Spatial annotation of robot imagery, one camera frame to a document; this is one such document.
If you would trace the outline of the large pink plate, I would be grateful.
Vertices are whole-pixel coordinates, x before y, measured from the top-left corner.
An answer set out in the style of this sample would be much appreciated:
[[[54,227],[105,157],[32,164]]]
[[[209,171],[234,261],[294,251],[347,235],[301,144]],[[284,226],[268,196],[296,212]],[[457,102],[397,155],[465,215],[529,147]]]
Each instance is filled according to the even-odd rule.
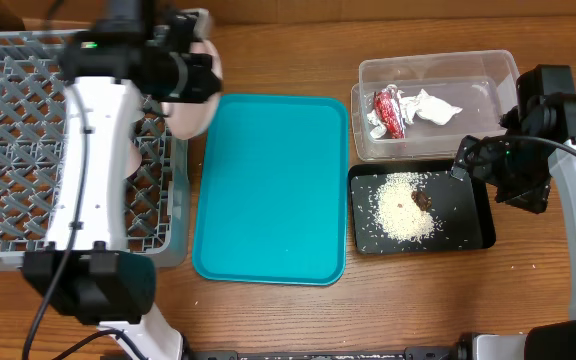
[[[212,56],[212,72],[219,80],[223,79],[223,69],[220,55],[209,40],[194,43],[192,53],[209,54]],[[162,110],[166,114],[165,122],[171,134],[180,140],[188,140],[204,133],[212,122],[216,113],[221,91],[211,95],[204,103],[162,103]]]

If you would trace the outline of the brown food piece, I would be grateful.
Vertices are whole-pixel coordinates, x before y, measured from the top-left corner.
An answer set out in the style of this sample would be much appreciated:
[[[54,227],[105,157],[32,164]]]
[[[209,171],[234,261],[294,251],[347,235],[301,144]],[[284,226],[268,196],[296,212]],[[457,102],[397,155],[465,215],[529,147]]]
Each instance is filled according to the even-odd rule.
[[[421,211],[428,211],[432,207],[432,199],[423,191],[413,191],[411,198]]]

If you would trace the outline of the white napkin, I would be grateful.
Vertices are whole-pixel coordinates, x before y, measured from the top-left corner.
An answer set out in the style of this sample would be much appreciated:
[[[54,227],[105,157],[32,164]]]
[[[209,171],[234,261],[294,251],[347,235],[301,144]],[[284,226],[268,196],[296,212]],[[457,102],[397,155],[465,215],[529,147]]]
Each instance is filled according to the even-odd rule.
[[[430,121],[435,125],[444,126],[454,116],[463,111],[461,107],[453,106],[440,98],[429,95],[424,89],[421,89],[415,96],[403,96],[403,92],[399,88],[398,90],[400,96],[399,104],[405,121],[405,137],[406,128],[414,124],[415,117]],[[382,139],[386,135],[393,138],[376,114],[373,105],[373,96],[371,101],[373,109],[366,115],[368,124],[372,126],[369,134],[373,139]]]

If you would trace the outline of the white rice pile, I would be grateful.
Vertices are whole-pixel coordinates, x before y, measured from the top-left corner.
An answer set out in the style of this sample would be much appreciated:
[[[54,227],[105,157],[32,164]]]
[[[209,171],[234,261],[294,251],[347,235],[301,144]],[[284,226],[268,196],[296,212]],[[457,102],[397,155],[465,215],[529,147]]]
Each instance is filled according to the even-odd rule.
[[[388,238],[399,243],[421,243],[434,234],[433,217],[428,211],[421,211],[411,198],[413,191],[423,188],[424,180],[419,173],[393,173],[377,188],[374,219]]]

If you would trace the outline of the red snack wrapper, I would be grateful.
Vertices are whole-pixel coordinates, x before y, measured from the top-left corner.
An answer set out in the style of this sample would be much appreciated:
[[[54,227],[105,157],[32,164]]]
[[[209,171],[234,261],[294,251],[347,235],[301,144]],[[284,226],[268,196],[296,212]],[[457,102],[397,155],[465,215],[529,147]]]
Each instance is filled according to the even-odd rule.
[[[388,85],[373,96],[376,114],[394,139],[405,137],[405,121],[399,98],[399,90],[395,85]]]

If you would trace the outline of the small pink bowl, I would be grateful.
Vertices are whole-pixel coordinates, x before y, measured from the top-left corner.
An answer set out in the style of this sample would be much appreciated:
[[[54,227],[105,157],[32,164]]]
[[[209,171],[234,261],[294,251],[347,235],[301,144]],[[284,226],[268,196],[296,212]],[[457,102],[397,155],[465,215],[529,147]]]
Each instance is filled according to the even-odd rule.
[[[124,177],[128,178],[134,174],[141,166],[142,155],[136,145],[130,143],[128,146],[128,155],[125,166]]]

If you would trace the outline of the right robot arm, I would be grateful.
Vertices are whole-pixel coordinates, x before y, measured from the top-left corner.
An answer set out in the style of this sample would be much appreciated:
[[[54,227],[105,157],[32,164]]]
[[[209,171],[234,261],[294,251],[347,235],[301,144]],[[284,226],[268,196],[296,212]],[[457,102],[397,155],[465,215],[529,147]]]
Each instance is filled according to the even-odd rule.
[[[517,106],[500,119],[503,135],[462,139],[452,177],[496,188],[498,203],[544,212],[552,187],[564,213],[571,297],[565,322],[525,334],[465,334],[454,359],[576,359],[576,90],[567,65],[538,65],[516,82]]]

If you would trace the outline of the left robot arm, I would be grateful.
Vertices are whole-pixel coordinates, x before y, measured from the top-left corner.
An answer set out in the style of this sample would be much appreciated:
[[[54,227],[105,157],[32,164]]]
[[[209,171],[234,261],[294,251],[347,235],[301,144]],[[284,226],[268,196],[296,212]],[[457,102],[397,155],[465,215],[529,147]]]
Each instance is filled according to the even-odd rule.
[[[24,254],[21,272],[43,308],[94,326],[133,359],[185,359],[189,350],[156,306],[153,260],[127,246],[124,181],[138,167],[130,131],[145,97],[201,104],[211,122],[222,75],[209,31],[202,8],[111,1],[58,58],[66,84],[60,191],[46,246]]]

